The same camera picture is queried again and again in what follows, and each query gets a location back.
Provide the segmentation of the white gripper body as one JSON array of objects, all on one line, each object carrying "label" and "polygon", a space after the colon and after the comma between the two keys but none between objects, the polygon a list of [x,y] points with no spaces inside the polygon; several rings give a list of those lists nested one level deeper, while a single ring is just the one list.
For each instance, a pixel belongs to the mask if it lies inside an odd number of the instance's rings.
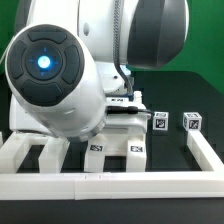
[{"label": "white gripper body", "polygon": [[136,102],[108,102],[70,94],[56,105],[34,105],[12,96],[9,126],[12,131],[50,136],[96,136],[101,132],[146,133],[150,116]]}]

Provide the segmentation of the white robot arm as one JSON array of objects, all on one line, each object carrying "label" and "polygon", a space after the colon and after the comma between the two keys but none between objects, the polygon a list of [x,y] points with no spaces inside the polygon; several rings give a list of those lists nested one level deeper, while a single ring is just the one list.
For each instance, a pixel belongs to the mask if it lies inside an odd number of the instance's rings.
[{"label": "white robot arm", "polygon": [[187,0],[19,0],[5,74],[51,134],[85,141],[105,125],[96,64],[156,69],[187,37]]}]

